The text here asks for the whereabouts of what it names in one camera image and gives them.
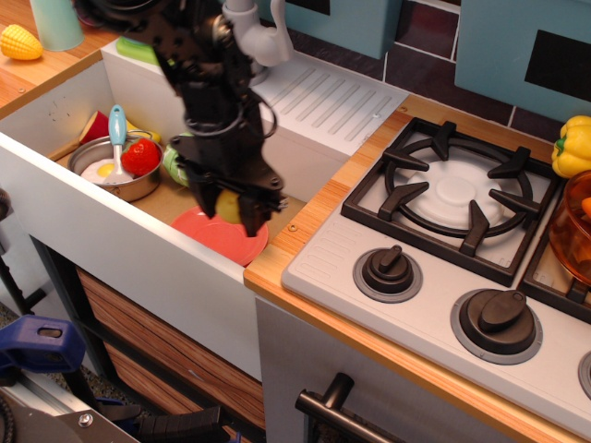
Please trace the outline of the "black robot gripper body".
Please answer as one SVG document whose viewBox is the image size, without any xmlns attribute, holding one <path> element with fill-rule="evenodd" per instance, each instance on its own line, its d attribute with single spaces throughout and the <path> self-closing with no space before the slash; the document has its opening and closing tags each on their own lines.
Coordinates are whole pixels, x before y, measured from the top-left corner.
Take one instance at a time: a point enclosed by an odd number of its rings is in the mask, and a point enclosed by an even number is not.
<svg viewBox="0 0 591 443">
<path fill-rule="evenodd" d="M 253 136 L 182 134 L 170 139 L 179 153 L 179 162 L 190 175 L 211 174 L 225 182 L 225 189 L 238 195 L 247 193 L 271 212 L 287 207 L 283 179 L 265 161 L 263 141 Z"/>
</svg>

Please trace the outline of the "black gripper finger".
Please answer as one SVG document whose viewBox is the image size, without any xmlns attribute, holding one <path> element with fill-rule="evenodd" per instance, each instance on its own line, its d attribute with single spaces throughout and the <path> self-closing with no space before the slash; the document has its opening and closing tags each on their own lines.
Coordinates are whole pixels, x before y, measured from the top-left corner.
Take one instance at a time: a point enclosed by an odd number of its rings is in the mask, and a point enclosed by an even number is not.
<svg viewBox="0 0 591 443">
<path fill-rule="evenodd" d="M 218 197 L 225 189 L 225 182 L 211 174 L 190 175 L 188 177 L 189 189 L 193 193 L 203 212 L 212 218 L 216 215 L 216 203 Z"/>
<path fill-rule="evenodd" d="M 244 193 L 238 198 L 240 222 L 248 237 L 255 237 L 271 218 L 271 210 L 253 196 Z"/>
</svg>

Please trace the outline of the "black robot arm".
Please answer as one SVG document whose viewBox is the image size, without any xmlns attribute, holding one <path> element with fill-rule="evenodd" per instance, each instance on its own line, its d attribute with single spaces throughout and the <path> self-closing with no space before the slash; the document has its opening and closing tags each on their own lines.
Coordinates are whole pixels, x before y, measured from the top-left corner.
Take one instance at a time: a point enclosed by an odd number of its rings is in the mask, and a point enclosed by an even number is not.
<svg viewBox="0 0 591 443">
<path fill-rule="evenodd" d="M 238 220 L 254 236 L 286 206 L 283 180 L 263 158 L 275 128 L 250 88 L 251 59 L 238 47 L 217 1 L 77 1 L 93 26 L 149 45 L 185 107 L 187 134 L 170 144 L 189 188 L 213 217 L 223 191 L 237 195 Z"/>
</svg>

